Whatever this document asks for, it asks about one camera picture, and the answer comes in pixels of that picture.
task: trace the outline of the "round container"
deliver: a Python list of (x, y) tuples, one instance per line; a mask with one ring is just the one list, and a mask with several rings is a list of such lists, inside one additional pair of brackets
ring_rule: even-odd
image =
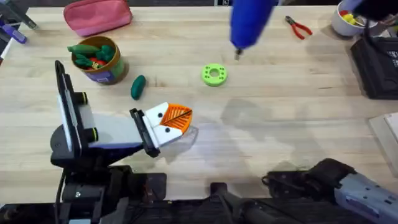
[(101, 48), (102, 45), (109, 45), (116, 51), (109, 63), (96, 70), (86, 70), (80, 68), (77, 64), (75, 64), (76, 56), (72, 54), (73, 64), (79, 68), (88, 78), (94, 82), (112, 85), (120, 82), (124, 77), (126, 77), (129, 67), (124, 63), (119, 47), (113, 42), (113, 40), (103, 36), (94, 36), (82, 40), (79, 44), (92, 45), (98, 48)]
[[(349, 22), (345, 21), (343, 17), (340, 15), (340, 11), (342, 10), (348, 10), (351, 12), (351, 10), (348, 8), (346, 1), (342, 1), (339, 3), (337, 6), (337, 10), (333, 14), (333, 17), (331, 18), (331, 26), (333, 29), (340, 35), (346, 36), (346, 37), (353, 37), (356, 34), (360, 34), (365, 30), (365, 27), (360, 26), (360, 25), (352, 25)], [(377, 22), (370, 22), (369, 28), (371, 29), (372, 27), (376, 26)]]

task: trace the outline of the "white bowl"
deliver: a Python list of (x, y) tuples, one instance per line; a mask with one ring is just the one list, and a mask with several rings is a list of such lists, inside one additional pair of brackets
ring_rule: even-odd
[[(342, 1), (339, 3), (337, 6), (337, 10), (333, 14), (333, 17), (331, 18), (331, 26), (333, 29), (340, 35), (346, 36), (346, 37), (352, 37), (355, 36), (356, 34), (360, 34), (363, 32), (365, 27), (360, 26), (360, 25), (352, 25), (349, 22), (345, 21), (343, 17), (340, 15), (340, 11), (342, 10), (347, 10), (344, 8), (345, 1)], [(377, 25), (377, 22), (370, 21), (369, 28), (372, 28)]]

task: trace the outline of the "yellow ring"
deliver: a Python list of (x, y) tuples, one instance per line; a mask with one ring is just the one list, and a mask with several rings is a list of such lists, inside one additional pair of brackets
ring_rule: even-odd
[(87, 104), (87, 96), (86, 96), (86, 92), (83, 92), (83, 104), (86, 105)]
[(97, 132), (96, 132), (96, 129), (95, 128), (93, 128), (93, 134), (94, 134), (94, 141), (98, 141), (98, 135), (97, 135)]

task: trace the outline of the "green toy vegetable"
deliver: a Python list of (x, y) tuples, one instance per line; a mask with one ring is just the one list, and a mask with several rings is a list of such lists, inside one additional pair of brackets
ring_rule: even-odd
[(144, 91), (145, 84), (147, 80), (143, 75), (139, 75), (131, 86), (131, 97), (135, 100), (139, 100), (141, 97), (142, 92)]
[(100, 65), (100, 64), (98, 64), (96, 62), (93, 62), (92, 60), (86, 58), (86, 56), (84, 56), (84, 55), (76, 54), (76, 58), (77, 59), (75, 60), (75, 63), (77, 65), (82, 66), (82, 67), (91, 67), (91, 68), (94, 68), (94, 69), (99, 69), (99, 68), (103, 67), (102, 65)]
[(95, 54), (99, 52), (101, 49), (86, 44), (77, 44), (74, 46), (69, 46), (68, 51), (74, 54)]
[(115, 54), (114, 49), (109, 45), (102, 45), (101, 51), (95, 53), (95, 57), (98, 60), (104, 60), (105, 62), (110, 62)]

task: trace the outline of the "purple marker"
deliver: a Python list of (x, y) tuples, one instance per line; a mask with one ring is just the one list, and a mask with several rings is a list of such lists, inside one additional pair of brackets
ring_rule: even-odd
[(12, 38), (14, 38), (16, 41), (18, 41), (21, 44), (26, 43), (27, 37), (25, 37), (21, 32), (19, 32), (17, 29), (13, 28), (9, 24), (5, 24), (3, 20), (0, 19), (0, 27)]

